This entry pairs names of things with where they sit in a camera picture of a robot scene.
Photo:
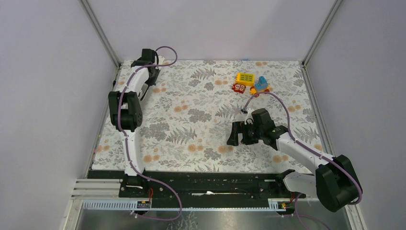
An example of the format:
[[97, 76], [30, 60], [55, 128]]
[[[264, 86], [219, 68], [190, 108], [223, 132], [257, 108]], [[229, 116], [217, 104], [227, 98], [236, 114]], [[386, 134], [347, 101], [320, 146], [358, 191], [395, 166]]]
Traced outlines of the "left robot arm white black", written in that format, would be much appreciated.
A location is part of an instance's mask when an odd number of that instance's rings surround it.
[[147, 194], [148, 182], [141, 174], [145, 170], [140, 150], [140, 129], [143, 122], [141, 100], [160, 73], [160, 60], [153, 49], [145, 48], [139, 59], [131, 64], [130, 76], [124, 85], [108, 94], [111, 123], [118, 130], [125, 158], [121, 191], [137, 197]]

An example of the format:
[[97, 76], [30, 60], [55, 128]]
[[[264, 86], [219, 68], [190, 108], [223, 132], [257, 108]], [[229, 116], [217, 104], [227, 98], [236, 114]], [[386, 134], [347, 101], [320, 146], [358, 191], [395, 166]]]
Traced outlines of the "grey cloth napkin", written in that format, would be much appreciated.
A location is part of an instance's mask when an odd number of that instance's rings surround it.
[[138, 93], [138, 98], [140, 101], [142, 101], [145, 98], [145, 96], [148, 92], [148, 89], [149, 89], [149, 85], [144, 83]]

